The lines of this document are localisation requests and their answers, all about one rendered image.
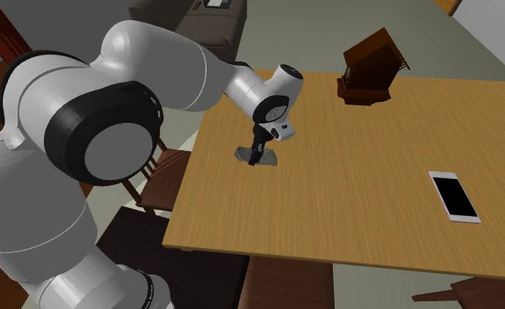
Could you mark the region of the light wooden table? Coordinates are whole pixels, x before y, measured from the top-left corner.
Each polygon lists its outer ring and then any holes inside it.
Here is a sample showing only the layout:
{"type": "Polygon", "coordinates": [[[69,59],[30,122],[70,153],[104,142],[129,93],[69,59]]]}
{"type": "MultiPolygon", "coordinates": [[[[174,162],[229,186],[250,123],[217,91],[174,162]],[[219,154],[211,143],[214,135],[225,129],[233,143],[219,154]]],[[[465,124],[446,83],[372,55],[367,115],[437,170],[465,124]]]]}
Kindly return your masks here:
{"type": "Polygon", "coordinates": [[[505,278],[505,82],[401,76],[348,105],[305,73],[277,166],[234,157],[251,123],[227,98],[198,130],[167,247],[505,278]],[[481,222],[452,222],[429,171],[455,173],[481,222]]]}

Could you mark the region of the grey brown sofa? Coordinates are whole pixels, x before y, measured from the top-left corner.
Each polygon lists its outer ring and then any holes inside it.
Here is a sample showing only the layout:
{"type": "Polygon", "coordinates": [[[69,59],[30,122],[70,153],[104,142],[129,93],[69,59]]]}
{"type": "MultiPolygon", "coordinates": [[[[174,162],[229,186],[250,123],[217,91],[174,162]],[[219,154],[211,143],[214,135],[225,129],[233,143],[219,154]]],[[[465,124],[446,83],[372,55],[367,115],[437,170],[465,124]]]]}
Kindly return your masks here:
{"type": "Polygon", "coordinates": [[[131,19],[157,25],[193,40],[223,61],[235,61],[247,19],[248,1],[209,8],[204,0],[136,0],[131,19]]]}

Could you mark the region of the grey flat crumpled object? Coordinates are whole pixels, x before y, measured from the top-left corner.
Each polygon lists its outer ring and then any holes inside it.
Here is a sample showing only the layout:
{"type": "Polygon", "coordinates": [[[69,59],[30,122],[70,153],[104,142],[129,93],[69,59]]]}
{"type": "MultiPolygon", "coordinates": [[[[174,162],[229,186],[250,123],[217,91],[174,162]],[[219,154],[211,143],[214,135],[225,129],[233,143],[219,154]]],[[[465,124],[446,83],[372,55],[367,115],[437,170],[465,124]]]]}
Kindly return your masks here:
{"type": "MultiPolygon", "coordinates": [[[[247,164],[251,163],[251,155],[252,149],[250,147],[238,147],[234,151],[234,156],[239,162],[246,162],[247,164]]],[[[269,148],[265,148],[262,156],[256,162],[256,165],[268,165],[268,166],[277,166],[278,158],[276,153],[269,148]]]]}

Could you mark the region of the white smartphone black screen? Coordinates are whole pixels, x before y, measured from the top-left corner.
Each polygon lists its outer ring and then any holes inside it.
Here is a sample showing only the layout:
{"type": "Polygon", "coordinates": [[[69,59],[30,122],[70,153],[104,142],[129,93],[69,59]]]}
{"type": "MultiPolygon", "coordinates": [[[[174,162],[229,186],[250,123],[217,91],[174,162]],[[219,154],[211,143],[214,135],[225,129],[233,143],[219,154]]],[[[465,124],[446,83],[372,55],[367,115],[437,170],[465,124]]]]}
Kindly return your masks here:
{"type": "Polygon", "coordinates": [[[471,200],[457,175],[451,172],[429,171],[429,177],[452,222],[479,224],[481,222],[471,200]]]}

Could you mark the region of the dark brown wooden box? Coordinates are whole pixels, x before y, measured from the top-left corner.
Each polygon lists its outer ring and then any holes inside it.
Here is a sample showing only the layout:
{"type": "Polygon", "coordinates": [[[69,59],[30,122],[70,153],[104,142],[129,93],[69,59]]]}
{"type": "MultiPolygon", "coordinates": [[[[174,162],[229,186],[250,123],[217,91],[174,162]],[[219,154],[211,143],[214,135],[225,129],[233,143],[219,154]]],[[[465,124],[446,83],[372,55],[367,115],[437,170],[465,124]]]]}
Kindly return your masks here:
{"type": "Polygon", "coordinates": [[[385,27],[343,53],[347,68],[337,78],[337,95],[351,105],[391,98],[389,88],[402,69],[410,69],[385,27]]]}

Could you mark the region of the brown wooden chair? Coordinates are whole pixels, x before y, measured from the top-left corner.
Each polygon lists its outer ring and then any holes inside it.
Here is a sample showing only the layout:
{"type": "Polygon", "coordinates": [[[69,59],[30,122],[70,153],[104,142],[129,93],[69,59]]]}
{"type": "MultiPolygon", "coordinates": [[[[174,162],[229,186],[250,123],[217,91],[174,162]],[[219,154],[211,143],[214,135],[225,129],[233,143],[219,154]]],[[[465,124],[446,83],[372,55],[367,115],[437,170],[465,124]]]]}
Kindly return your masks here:
{"type": "Polygon", "coordinates": [[[157,159],[151,156],[141,169],[146,182],[139,193],[126,179],[122,185],[146,213],[155,210],[172,212],[184,173],[191,157],[191,151],[167,148],[161,138],[157,140],[161,153],[157,159]]]}
{"type": "Polygon", "coordinates": [[[505,280],[472,277],[447,291],[417,294],[414,302],[457,301],[462,309],[505,309],[505,280]]]}
{"type": "Polygon", "coordinates": [[[252,256],[238,309],[335,309],[333,266],[252,256]]]}

